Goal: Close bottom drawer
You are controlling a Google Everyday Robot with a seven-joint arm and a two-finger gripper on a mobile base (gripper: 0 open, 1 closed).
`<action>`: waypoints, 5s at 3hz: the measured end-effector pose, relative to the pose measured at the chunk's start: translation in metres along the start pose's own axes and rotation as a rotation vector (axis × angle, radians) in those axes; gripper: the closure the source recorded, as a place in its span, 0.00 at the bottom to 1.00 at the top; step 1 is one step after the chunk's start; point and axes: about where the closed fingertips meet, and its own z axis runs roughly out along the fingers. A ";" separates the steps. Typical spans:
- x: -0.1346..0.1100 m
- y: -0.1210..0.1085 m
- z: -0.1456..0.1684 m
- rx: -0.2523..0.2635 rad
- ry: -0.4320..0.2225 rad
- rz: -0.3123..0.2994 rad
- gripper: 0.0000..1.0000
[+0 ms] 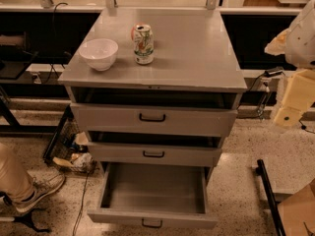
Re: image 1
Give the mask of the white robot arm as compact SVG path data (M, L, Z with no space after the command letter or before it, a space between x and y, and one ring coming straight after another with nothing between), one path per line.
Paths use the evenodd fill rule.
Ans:
M315 0L310 0L291 22L265 47L297 68L279 88L273 123L282 128L294 126L315 102Z

